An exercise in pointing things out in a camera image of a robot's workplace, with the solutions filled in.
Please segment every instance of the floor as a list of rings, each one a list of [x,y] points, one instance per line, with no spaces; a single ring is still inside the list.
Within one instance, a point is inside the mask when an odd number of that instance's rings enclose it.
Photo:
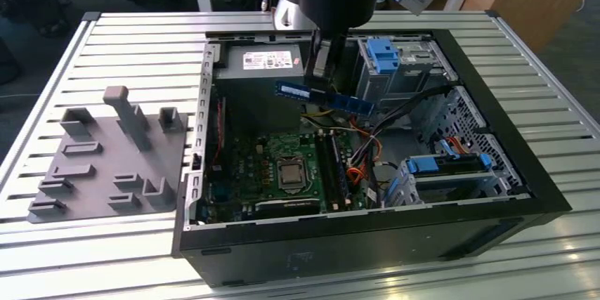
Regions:
[[[22,75],[0,85],[0,161],[10,148],[20,127],[36,103],[56,63],[70,40],[81,15],[86,11],[142,12],[184,11],[193,7],[190,0],[61,0],[68,4],[65,13],[73,23],[68,36],[42,38],[26,24],[13,24],[0,18],[0,37],[4,39],[21,67]],[[572,15],[552,43],[538,54],[566,89],[590,115],[600,120],[600,0],[585,0],[581,11]]]

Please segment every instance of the blue ram stick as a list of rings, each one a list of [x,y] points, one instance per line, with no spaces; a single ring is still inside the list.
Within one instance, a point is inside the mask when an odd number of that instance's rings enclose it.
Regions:
[[[328,109],[342,110],[344,112],[365,117],[373,112],[374,105],[352,96],[318,91],[308,86],[285,81],[277,81],[274,87],[274,95],[305,101],[314,105],[324,106]]]

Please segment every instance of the computer case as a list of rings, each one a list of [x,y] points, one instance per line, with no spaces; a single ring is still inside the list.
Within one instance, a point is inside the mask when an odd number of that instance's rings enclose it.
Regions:
[[[172,254],[188,260],[210,287],[476,256],[525,228],[546,224],[570,210],[450,32],[356,30],[348,36],[348,48],[337,70],[348,76],[333,82],[340,93],[372,102],[376,110],[385,110],[436,86],[438,81],[456,85],[450,93],[425,100],[398,122],[420,127],[406,130],[400,125],[382,135],[385,155],[396,163],[406,163],[410,156],[430,155],[432,146],[426,138],[434,134],[444,135],[444,130],[453,128],[452,124],[442,123],[453,114],[454,132],[460,129],[472,151],[489,155],[494,162],[490,173],[498,181],[492,193],[477,190],[461,200],[381,204],[372,209],[362,207],[273,219],[201,221],[200,214],[205,213],[201,210],[210,203],[206,194],[218,193],[209,192],[210,180],[216,176],[214,163],[210,162],[213,153],[228,152],[221,132],[216,136],[214,130],[221,131],[226,129],[226,123],[241,120],[249,128],[244,133],[250,133],[253,128],[280,132],[276,130],[277,120],[282,124],[298,121],[298,104],[289,98],[274,96],[272,91],[277,81],[301,83],[310,34],[214,32],[206,33],[206,39],[193,160],[186,186],[178,191]],[[397,48],[398,69],[404,67],[404,73],[381,74],[380,69],[377,71],[374,52],[368,50],[372,39],[382,39]],[[249,48],[249,53],[288,51],[293,67],[244,70],[234,60],[246,55],[245,48]],[[225,81],[236,79],[254,79],[257,87],[250,81],[241,89],[233,90]],[[216,92],[226,100],[216,100]],[[237,110],[233,107],[240,106],[244,100],[248,104],[253,100],[273,100],[269,104],[261,103],[262,107],[270,106],[264,108],[264,114],[280,118],[257,121],[260,119],[253,118],[256,112],[230,116],[240,111],[241,107]],[[226,115],[224,110],[229,103],[233,111]],[[374,118],[372,115],[362,120],[368,123]],[[233,134],[226,137],[237,140]],[[225,171],[226,168],[218,165],[218,170]],[[401,170],[402,167],[390,179],[401,174]]]

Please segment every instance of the aluminum extrusion table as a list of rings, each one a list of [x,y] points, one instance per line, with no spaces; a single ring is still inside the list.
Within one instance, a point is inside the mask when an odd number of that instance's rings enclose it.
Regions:
[[[0,297],[36,299],[588,299],[600,289],[600,128],[500,18],[482,12],[377,13],[365,28],[449,29],[573,212],[481,256],[210,289],[169,257],[174,212],[25,222],[66,107],[93,116],[109,85],[146,114],[165,104],[194,123],[204,32],[270,30],[258,13],[102,14],[82,21],[0,167]]]

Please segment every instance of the wire bundle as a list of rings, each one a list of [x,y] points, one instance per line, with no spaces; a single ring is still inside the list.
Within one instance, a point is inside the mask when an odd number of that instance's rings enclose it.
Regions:
[[[422,91],[421,93],[418,93],[413,97],[410,97],[410,99],[408,99],[404,102],[404,104],[401,104],[398,107],[393,108],[384,115],[384,117],[381,118],[378,123],[376,123],[373,129],[370,130],[370,133],[366,135],[366,137],[368,137],[366,142],[362,143],[362,145],[358,147],[358,149],[356,150],[354,154],[352,155],[352,157],[349,159],[349,164],[352,166],[354,166],[356,163],[358,163],[358,160],[361,160],[362,156],[365,155],[365,151],[368,149],[370,142],[373,141],[373,139],[376,139],[376,137],[378,136],[381,131],[384,131],[384,129],[386,127],[389,127],[400,117],[409,114],[410,111],[414,109],[414,107],[418,105],[418,103],[421,103],[421,101],[424,99],[426,99],[432,96],[440,95],[440,94],[448,94],[450,92],[452,88],[453,88],[453,85],[445,85],[445,86],[433,87],[433,88]]]

